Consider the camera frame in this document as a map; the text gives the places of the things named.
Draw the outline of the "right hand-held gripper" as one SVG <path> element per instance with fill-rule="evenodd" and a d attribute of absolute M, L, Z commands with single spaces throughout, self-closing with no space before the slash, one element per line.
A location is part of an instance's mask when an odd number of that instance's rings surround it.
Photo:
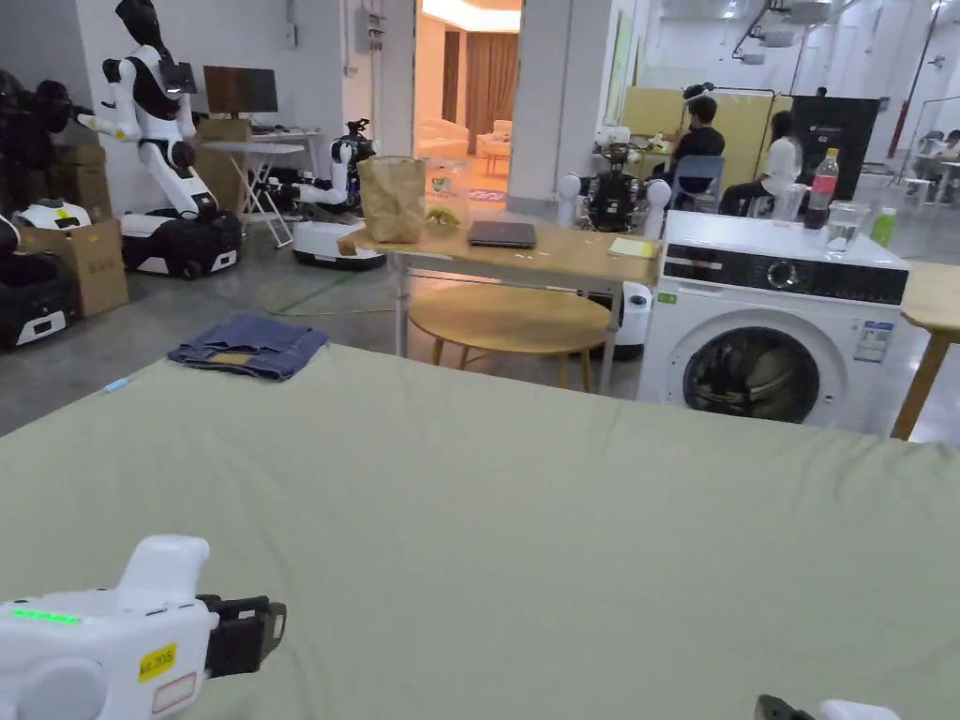
<path fill-rule="evenodd" d="M 899 720 L 893 710 L 846 699 L 826 699 L 815 712 L 796 708 L 785 699 L 760 695 L 755 705 L 755 718 L 765 720 Z"/>

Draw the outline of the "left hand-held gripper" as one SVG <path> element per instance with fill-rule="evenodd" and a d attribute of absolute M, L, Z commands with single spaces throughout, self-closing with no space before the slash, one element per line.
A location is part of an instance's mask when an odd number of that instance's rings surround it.
<path fill-rule="evenodd" d="M 2 717 L 167 719 L 208 681 L 259 671 L 287 608 L 198 593 L 209 553 L 199 537 L 149 536 L 115 588 L 3 604 Z"/>

